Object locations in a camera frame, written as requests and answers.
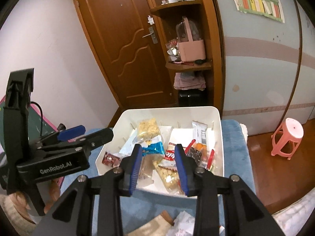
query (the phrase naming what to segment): plastic stool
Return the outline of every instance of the plastic stool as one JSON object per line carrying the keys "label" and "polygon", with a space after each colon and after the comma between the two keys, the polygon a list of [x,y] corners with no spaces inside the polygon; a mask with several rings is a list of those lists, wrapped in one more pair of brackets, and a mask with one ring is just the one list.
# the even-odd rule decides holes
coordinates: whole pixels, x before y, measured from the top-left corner
{"label": "plastic stool", "polygon": [[[278,141],[275,143],[275,136],[277,133],[283,134]],[[292,155],[295,153],[297,148],[299,147],[302,137],[304,135],[304,130],[302,125],[292,118],[287,118],[284,122],[281,123],[279,128],[273,133],[272,138],[272,146],[273,149],[271,151],[271,155],[275,156],[276,154],[282,157],[288,157],[288,160],[291,159]],[[281,152],[281,149],[285,146],[285,144],[290,141],[293,147],[293,150],[290,154],[286,154]]]}

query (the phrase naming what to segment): screw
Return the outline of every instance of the screw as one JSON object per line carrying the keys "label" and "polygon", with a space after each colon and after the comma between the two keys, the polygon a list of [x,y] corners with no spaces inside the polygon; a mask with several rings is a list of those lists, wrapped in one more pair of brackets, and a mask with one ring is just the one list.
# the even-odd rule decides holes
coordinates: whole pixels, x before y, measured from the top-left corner
{"label": "screw", "polygon": [[238,182],[239,181],[239,176],[238,175],[232,175],[231,179],[233,182]]}
{"label": "screw", "polygon": [[113,168],[113,172],[115,173],[115,174],[120,174],[120,173],[122,173],[122,168],[120,168],[120,167],[116,167],[116,168]]}
{"label": "screw", "polygon": [[77,179],[79,182],[84,182],[85,180],[88,179],[88,177],[86,175],[80,175],[77,177]]}
{"label": "screw", "polygon": [[198,174],[202,174],[204,173],[205,169],[203,167],[197,167],[195,172],[198,173]]}

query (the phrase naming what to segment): blue silicone tip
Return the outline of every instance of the blue silicone tip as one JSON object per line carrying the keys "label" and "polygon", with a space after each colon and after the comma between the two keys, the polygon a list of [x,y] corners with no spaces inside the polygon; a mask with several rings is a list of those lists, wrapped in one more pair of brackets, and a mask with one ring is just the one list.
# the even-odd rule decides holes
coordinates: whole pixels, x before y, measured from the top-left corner
{"label": "blue silicone tip", "polygon": [[175,161],[176,161],[176,167],[178,171],[179,180],[181,182],[181,188],[185,195],[188,195],[188,180],[187,180],[187,174],[186,170],[183,164],[182,160],[182,154],[185,155],[184,149],[182,145],[176,145],[175,146]]}
{"label": "blue silicone tip", "polygon": [[76,138],[84,134],[85,134],[85,127],[83,125],[80,125],[80,126],[76,126],[74,128],[68,129],[68,130],[60,131],[57,136],[57,139],[59,141],[68,141],[70,139]]}
{"label": "blue silicone tip", "polygon": [[132,155],[136,152],[136,159],[132,166],[132,171],[130,173],[130,184],[129,184],[129,193],[132,195],[137,186],[137,181],[139,177],[139,171],[142,161],[142,147],[139,144],[136,144],[133,148]]}

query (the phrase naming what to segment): blue cloth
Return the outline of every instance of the blue cloth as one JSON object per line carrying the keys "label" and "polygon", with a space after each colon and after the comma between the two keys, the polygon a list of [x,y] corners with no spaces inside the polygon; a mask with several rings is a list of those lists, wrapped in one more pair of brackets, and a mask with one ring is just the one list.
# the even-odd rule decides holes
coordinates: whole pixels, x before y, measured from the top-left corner
{"label": "blue cloth", "polygon": [[[98,131],[94,129],[87,134]],[[247,145],[245,143],[241,127],[235,120],[222,121],[223,148],[225,162],[225,177],[238,174],[255,192],[253,173],[249,159]],[[61,187],[63,193],[67,187],[82,174],[89,178],[98,176],[95,160],[101,151],[101,147],[93,150],[89,157],[90,168],[65,177]],[[92,235],[97,233],[98,196],[95,197],[93,210]],[[224,210],[222,198],[219,201],[220,225],[224,226]],[[146,224],[154,217],[166,210],[172,218],[176,218],[181,211],[186,211],[192,216],[196,215],[196,200],[189,198],[165,197],[153,193],[135,190],[132,197],[120,198],[122,226],[124,233],[129,233]]]}

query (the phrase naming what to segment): barcode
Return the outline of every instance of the barcode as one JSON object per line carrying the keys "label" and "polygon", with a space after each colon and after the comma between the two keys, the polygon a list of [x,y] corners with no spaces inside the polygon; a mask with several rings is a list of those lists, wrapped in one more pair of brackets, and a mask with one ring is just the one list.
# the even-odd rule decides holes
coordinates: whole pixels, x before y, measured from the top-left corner
{"label": "barcode", "polygon": [[204,131],[204,130],[201,131],[201,143],[203,145],[207,144],[207,142],[206,142],[206,131]]}

